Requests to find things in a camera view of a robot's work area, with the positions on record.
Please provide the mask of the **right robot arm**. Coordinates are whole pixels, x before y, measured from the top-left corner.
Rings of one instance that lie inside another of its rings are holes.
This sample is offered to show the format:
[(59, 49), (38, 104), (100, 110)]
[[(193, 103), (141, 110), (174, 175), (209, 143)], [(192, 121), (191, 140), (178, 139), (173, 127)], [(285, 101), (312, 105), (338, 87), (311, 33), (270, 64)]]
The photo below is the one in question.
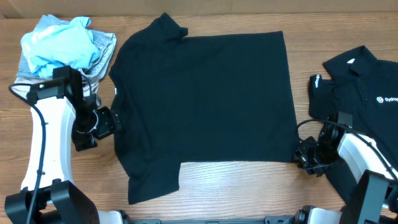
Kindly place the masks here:
[(318, 139), (301, 140), (295, 152), (298, 166), (308, 174), (327, 175), (349, 196), (339, 211), (306, 205), (287, 223), (397, 223), (381, 215), (397, 213), (397, 170), (373, 138), (353, 128), (351, 114), (339, 112), (321, 121)]

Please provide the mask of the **black t-shirt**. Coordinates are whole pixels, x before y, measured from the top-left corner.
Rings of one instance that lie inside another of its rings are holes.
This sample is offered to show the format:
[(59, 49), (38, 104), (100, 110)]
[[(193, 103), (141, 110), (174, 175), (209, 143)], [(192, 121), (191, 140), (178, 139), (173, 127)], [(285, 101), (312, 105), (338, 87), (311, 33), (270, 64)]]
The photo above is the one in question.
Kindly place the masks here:
[(191, 37), (169, 15), (120, 48), (109, 73), (128, 201), (177, 191), (184, 162), (292, 162), (298, 144), (282, 32)]

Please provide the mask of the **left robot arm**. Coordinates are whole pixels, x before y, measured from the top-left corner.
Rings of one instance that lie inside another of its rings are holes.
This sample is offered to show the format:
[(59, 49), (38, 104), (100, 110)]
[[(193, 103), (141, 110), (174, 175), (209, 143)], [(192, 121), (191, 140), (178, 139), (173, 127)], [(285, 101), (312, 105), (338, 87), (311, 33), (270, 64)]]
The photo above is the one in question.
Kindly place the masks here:
[(129, 223), (124, 210), (99, 211), (72, 176), (72, 151), (91, 149), (121, 130), (117, 112), (98, 105), (96, 94), (83, 95), (87, 78), (69, 66), (53, 78), (30, 84), (26, 96), (33, 120), (30, 159), (18, 194), (6, 197), (13, 223)]

